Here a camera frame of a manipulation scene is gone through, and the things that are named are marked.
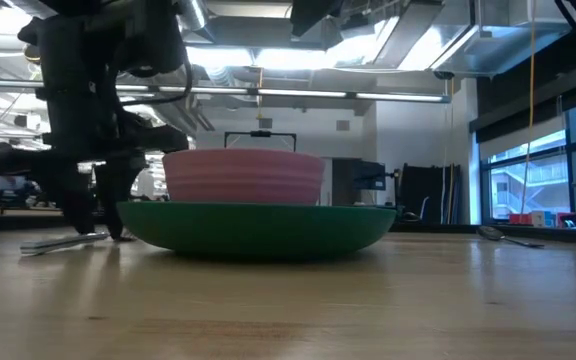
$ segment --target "green plate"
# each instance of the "green plate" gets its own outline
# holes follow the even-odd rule
[[[118,205],[143,241],[189,255],[313,258],[355,252],[388,232],[395,212],[375,208],[134,202]]]

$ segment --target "spoon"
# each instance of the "spoon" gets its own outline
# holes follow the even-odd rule
[[[477,229],[477,233],[480,236],[482,236],[488,240],[492,240],[492,241],[508,241],[508,242],[513,243],[513,244],[521,245],[521,246],[532,248],[532,249],[543,249],[544,248],[544,245],[541,245],[541,244],[531,244],[531,243],[526,243],[523,241],[509,239],[506,237],[506,235],[504,235],[504,233],[502,233],[501,231],[499,231],[493,227],[490,227],[490,226],[480,226]]]

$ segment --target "desk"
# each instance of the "desk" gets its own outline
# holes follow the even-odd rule
[[[141,242],[20,258],[0,359],[576,359],[576,245],[390,234],[344,259],[184,260]]]

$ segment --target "plate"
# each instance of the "plate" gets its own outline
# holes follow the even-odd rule
[[[253,258],[337,256],[372,245],[395,212],[376,208],[125,202],[119,214],[141,240],[178,253]]]

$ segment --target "pink bowl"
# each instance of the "pink bowl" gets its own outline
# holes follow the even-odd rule
[[[187,202],[315,204],[324,162],[277,150],[190,150],[163,158],[170,198]]]

